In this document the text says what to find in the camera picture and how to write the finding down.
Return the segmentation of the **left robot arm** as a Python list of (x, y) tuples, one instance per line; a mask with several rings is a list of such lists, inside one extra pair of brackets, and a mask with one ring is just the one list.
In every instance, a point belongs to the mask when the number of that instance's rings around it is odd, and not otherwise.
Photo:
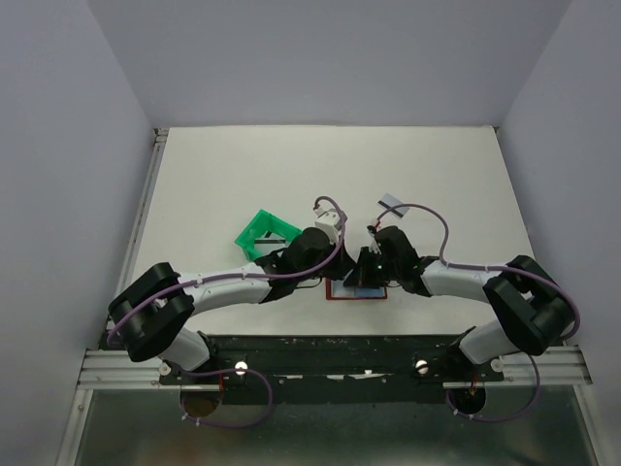
[(107, 341), (119, 339), (134, 362), (157, 357), (205, 383), (214, 374), (212, 349), (186, 322), (206, 311), (283, 299), (312, 278), (343, 279), (352, 268), (344, 238), (343, 227), (335, 238), (309, 227), (284, 250), (219, 274), (184, 275), (157, 263), (109, 305), (114, 326)]

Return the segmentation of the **red card holder wallet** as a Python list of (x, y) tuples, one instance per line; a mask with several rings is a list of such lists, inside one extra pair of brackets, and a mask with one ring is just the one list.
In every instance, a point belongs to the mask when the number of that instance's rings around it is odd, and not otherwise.
[(387, 288), (345, 287), (343, 281), (327, 280), (325, 283), (326, 299), (331, 301), (385, 300)]

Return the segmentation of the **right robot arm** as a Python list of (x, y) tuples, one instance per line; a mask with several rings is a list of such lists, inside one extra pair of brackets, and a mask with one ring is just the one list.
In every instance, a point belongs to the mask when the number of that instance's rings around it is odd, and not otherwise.
[(457, 380), (470, 379), (501, 355), (541, 355), (578, 329), (575, 304), (530, 256), (492, 266), (449, 263), (418, 254), (396, 226), (371, 232), (375, 243), (360, 249), (345, 287), (383, 288), (394, 282), (410, 294), (462, 298), (493, 310), (492, 321), (465, 331), (451, 345), (446, 368)]

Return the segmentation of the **green plastic card tray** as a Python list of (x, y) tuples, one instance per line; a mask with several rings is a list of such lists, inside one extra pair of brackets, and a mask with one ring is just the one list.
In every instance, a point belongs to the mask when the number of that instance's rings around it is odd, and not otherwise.
[(302, 233), (285, 220), (260, 210), (235, 240), (249, 261), (280, 250)]

